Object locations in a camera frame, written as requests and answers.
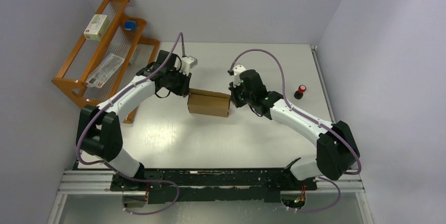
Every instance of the open box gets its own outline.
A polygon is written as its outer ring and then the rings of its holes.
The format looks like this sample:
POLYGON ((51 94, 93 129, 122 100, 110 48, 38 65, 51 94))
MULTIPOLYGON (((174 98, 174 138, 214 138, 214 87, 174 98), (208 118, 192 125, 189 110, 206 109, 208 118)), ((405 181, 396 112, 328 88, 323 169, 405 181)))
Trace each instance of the open box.
POLYGON ((228 117, 230 98, 229 94, 190 88, 187 108, 191 114, 228 117))

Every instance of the red button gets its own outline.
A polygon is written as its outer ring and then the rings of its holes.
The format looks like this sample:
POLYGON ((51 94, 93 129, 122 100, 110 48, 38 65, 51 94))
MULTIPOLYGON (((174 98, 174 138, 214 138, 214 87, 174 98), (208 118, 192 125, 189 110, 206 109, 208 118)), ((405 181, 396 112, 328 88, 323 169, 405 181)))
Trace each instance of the red button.
POLYGON ((305 91, 307 90, 307 87, 305 85, 300 85, 298 92, 300 92, 301 94, 305 93, 305 91))

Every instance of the wall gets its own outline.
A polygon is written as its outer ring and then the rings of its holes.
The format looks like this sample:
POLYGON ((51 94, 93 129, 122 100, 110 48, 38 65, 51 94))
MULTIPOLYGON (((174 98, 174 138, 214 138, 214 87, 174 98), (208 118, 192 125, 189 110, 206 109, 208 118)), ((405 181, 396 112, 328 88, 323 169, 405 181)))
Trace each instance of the wall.
POLYGON ((52 83, 94 10, 87 0, 0 0, 2 223, 46 223, 73 164, 79 109, 52 83))
POLYGON ((376 223, 444 223, 446 1, 342 0, 318 48, 376 223))
MULTIPOLYGON (((101 0, 90 0, 96 6, 101 0)), ((145 34, 190 42, 316 44, 341 0, 132 0, 145 34)))

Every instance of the white box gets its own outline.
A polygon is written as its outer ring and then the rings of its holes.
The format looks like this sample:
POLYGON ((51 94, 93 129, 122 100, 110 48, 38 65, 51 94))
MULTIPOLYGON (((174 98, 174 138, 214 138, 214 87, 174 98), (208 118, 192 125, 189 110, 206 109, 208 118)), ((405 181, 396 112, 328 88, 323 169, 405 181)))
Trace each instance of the white box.
POLYGON ((94 15, 84 31, 85 38, 100 41, 107 31, 108 25, 110 25, 110 20, 107 15, 94 15))

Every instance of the wooden rack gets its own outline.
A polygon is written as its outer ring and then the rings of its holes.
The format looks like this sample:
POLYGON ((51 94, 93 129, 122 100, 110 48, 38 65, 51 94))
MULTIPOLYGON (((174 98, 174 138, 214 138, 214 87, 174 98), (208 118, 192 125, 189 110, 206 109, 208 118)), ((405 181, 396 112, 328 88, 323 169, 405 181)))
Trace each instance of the wooden rack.
MULTIPOLYGON (((143 29, 147 23, 144 19, 124 14, 124 9, 129 1, 102 1, 96 14, 107 15, 111 20, 104 37, 101 41, 86 40, 81 34, 59 72, 52 79, 53 84, 79 108, 86 105, 96 106, 116 94, 137 44, 153 45, 148 63, 155 59, 159 41, 142 37, 143 29), (125 30, 126 21, 135 21, 136 28, 133 31, 125 30), (87 87, 86 80, 90 73, 98 67, 104 56, 110 53, 124 58, 124 63, 102 88, 87 87)), ((124 122, 132 123, 135 113, 136 109, 127 116, 124 122)))

